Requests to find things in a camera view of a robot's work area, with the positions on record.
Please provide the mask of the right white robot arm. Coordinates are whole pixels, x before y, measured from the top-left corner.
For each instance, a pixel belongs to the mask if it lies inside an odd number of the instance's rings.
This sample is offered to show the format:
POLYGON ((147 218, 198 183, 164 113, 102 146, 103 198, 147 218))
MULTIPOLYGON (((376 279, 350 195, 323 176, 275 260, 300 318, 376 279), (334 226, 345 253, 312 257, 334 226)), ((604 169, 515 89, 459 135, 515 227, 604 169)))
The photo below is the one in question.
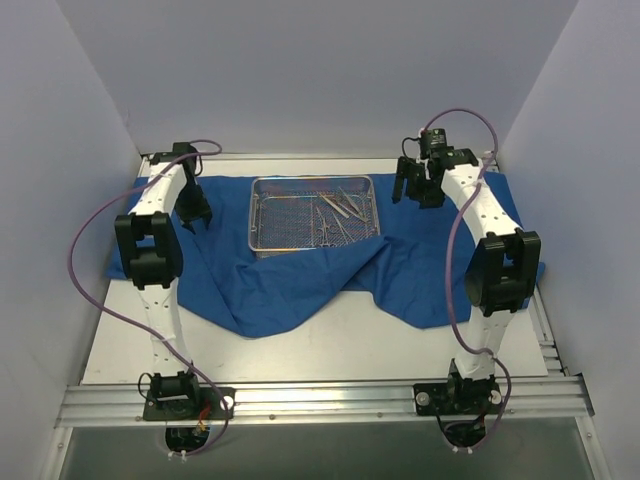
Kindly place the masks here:
POLYGON ((391 199, 407 197, 421 208, 451 201, 457 209, 445 258, 445 295, 453 298, 453 249, 466 226, 475 250, 464 275, 471 304, 466 332, 456 331, 460 350, 451 361, 444 400, 464 413, 480 397, 495 402, 493 383, 506 329, 534 292, 541 240, 513 220, 485 180, 486 166, 470 150, 449 145, 442 129, 424 129, 415 137, 419 155, 402 155, 396 164, 391 199))

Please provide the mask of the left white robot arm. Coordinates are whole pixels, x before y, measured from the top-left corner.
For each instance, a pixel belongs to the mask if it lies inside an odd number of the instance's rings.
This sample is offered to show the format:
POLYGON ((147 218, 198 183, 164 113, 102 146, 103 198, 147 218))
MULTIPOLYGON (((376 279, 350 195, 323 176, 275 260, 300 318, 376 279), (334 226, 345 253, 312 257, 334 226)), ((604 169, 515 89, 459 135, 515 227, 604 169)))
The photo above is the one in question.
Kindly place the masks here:
POLYGON ((211 207, 197 182, 202 158, 188 142, 150 159, 149 187, 134 207, 114 222, 125 277, 138 290, 148 327, 153 331, 153 372, 144 395, 179 419, 194 417, 202 405, 198 379, 188 356, 177 305, 184 257, 171 217, 193 233, 208 227, 211 207))

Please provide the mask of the blue surgical wrap cloth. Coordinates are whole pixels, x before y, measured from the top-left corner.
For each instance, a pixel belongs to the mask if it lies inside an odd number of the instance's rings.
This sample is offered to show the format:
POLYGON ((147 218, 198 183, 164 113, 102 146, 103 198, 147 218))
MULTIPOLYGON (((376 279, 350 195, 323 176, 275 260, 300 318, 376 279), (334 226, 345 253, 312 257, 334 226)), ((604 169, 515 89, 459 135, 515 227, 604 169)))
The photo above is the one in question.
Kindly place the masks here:
POLYGON ((393 177, 373 178, 381 234, 355 245, 258 259, 248 246, 252 178, 200 184, 213 210, 208 229, 178 228, 181 307, 235 334, 262 338, 302 325, 340 291, 368 291, 376 306, 418 329, 449 323, 445 252, 457 209, 393 204, 393 177))

